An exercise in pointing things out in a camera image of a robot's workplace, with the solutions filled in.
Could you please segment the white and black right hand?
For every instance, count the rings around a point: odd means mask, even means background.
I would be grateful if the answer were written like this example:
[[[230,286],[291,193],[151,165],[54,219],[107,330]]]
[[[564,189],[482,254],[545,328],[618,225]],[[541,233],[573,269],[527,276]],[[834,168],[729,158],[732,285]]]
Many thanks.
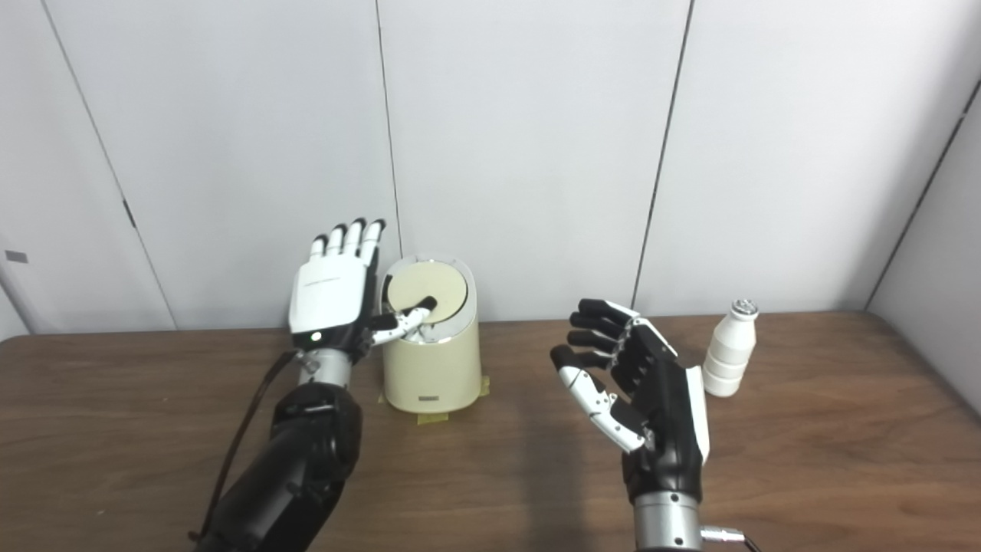
[[[659,329],[623,305],[582,298],[569,323],[550,359],[589,421],[622,451],[628,499],[667,492],[700,502],[710,450],[700,367],[683,367]]]

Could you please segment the white and black left hand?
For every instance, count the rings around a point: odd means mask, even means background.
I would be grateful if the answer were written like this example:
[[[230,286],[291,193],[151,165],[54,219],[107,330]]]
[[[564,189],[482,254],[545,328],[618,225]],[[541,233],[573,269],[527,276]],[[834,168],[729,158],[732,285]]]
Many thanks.
[[[357,218],[318,235],[294,277],[288,327],[294,349],[343,353],[358,363],[375,346],[420,328],[438,305],[432,296],[404,310],[375,314],[382,219]]]

